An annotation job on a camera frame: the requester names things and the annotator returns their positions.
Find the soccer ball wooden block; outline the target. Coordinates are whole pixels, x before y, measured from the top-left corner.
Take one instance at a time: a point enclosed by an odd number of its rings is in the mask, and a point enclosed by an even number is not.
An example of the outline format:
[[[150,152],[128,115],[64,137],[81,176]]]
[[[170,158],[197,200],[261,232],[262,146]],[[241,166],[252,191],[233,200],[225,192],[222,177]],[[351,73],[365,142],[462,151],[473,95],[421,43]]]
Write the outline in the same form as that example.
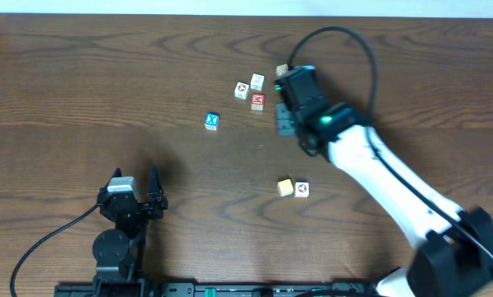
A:
[[[295,183],[295,197],[304,198],[310,194],[310,184],[304,181]]]

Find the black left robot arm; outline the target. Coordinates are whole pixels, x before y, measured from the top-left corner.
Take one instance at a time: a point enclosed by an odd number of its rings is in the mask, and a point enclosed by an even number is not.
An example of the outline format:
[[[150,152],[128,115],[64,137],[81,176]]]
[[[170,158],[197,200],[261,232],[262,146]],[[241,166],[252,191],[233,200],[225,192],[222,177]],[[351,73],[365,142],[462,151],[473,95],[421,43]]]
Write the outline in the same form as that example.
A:
[[[100,214],[115,224],[100,233],[92,246],[99,280],[125,282],[140,276],[148,222],[162,219],[168,208],[156,167],[150,171],[147,196],[149,201],[140,202],[135,179],[124,177],[119,168],[99,190]]]

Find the yellow top wooden block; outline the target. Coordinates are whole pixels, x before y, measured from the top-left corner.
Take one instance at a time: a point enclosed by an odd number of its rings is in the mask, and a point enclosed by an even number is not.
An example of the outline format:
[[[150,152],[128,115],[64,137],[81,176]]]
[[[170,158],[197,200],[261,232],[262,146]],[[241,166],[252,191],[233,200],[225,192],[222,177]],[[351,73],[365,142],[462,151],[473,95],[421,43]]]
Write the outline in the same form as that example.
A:
[[[294,186],[290,178],[281,180],[277,183],[277,190],[281,197],[289,196],[294,193]]]

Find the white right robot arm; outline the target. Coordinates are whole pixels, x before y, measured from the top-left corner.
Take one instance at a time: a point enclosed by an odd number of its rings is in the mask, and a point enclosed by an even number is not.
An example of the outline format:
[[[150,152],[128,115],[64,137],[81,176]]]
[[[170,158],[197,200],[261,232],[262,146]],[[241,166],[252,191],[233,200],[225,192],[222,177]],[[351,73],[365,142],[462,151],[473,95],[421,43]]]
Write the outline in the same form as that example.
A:
[[[350,105],[332,105],[312,66],[274,82],[300,147],[347,173],[394,219],[415,258],[374,285],[380,296],[470,296],[493,281],[493,220],[466,212],[410,170]]]

